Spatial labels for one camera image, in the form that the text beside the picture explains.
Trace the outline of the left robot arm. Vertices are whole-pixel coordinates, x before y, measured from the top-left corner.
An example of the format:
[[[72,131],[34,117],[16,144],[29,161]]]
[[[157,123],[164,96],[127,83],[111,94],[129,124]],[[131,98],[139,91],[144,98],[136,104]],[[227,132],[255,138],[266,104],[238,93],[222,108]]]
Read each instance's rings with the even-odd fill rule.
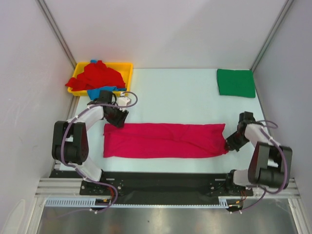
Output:
[[[129,114],[127,106],[131,102],[125,92],[117,97],[113,92],[103,90],[99,97],[88,102],[80,114],[66,121],[57,121],[54,125],[53,159],[78,170],[84,180],[92,182],[90,188],[97,195],[107,191],[108,183],[101,179],[102,169],[89,157],[87,132],[101,120],[109,126],[122,128]]]

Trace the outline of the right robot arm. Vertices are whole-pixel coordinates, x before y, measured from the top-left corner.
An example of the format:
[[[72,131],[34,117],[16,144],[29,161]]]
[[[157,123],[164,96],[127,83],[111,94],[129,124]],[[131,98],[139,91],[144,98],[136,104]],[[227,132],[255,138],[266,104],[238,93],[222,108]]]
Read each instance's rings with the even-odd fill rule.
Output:
[[[231,170],[225,191],[237,195],[242,188],[260,188],[269,194],[286,189],[290,179],[293,150],[277,142],[267,128],[278,128],[268,120],[255,120],[253,113],[239,114],[237,130],[226,138],[225,149],[238,152],[247,143],[254,147],[248,169]]]

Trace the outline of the magenta t shirt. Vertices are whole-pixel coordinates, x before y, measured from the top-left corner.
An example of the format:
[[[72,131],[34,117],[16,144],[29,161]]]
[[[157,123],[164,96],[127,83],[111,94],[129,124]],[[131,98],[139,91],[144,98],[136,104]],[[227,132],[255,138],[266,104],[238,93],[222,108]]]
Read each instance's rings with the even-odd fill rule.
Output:
[[[211,158],[228,153],[225,124],[126,123],[104,126],[104,158]]]

